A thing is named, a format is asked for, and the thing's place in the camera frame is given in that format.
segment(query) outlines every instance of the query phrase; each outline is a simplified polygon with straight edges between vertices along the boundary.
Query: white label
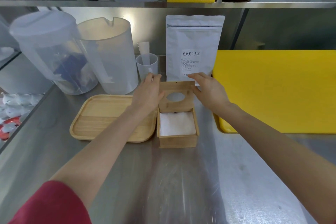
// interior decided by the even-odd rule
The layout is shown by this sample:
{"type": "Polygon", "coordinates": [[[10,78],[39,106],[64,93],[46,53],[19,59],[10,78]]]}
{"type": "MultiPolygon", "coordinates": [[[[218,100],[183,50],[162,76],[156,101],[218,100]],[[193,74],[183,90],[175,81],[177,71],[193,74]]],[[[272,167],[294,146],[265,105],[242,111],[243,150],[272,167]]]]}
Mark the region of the white label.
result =
{"type": "Polygon", "coordinates": [[[181,75],[198,73],[200,70],[200,50],[182,50],[181,54],[181,75]]]}

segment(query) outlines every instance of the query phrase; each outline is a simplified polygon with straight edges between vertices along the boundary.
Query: person's left hand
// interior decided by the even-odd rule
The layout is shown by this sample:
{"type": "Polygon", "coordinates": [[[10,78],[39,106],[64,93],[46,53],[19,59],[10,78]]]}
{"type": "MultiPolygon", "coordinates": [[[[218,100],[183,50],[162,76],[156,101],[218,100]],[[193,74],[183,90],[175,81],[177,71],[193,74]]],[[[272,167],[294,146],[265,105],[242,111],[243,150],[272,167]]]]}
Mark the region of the person's left hand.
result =
{"type": "Polygon", "coordinates": [[[150,114],[158,107],[159,101],[163,98],[164,92],[159,94],[161,74],[149,73],[140,86],[134,91],[131,108],[139,111],[143,117],[150,114]]]}

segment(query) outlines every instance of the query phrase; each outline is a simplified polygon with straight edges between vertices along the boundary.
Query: white napkin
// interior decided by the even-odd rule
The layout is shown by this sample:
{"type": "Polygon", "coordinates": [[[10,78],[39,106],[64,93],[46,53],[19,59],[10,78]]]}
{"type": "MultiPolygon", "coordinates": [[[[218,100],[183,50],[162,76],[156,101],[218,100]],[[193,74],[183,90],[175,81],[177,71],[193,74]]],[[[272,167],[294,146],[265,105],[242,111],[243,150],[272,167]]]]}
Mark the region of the white napkin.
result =
{"type": "Polygon", "coordinates": [[[192,112],[160,113],[160,136],[196,134],[192,112]]]}

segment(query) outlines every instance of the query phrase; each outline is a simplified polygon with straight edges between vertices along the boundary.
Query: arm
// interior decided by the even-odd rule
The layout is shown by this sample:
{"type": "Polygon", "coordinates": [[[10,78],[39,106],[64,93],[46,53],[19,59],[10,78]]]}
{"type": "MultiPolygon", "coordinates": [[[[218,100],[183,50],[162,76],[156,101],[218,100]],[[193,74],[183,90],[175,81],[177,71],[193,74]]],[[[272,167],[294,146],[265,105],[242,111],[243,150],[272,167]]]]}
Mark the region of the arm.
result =
{"type": "Polygon", "coordinates": [[[318,223],[336,221],[336,166],[230,103],[225,89],[204,73],[190,74],[197,98],[226,120],[260,155],[318,223]]]}
{"type": "Polygon", "coordinates": [[[52,176],[51,180],[69,186],[87,209],[128,138],[162,99],[164,92],[159,94],[160,78],[161,75],[148,74],[135,90],[132,104],[125,112],[52,176]]]}

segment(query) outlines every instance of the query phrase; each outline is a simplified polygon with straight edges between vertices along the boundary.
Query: hand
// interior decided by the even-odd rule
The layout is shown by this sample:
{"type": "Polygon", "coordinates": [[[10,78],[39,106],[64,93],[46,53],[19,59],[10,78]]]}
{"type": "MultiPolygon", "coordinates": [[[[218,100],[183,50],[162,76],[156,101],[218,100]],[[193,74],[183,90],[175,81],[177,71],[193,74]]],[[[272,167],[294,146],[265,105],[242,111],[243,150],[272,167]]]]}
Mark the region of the hand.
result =
{"type": "Polygon", "coordinates": [[[188,74],[188,77],[198,82],[201,90],[194,86],[192,91],[202,104],[212,112],[216,113],[219,108],[231,104],[224,87],[215,78],[205,73],[188,74]]]}
{"type": "Polygon", "coordinates": [[[159,101],[165,95],[159,94],[161,74],[153,75],[149,73],[140,86],[134,91],[131,108],[139,111],[143,118],[149,115],[158,107],[159,101]]]}

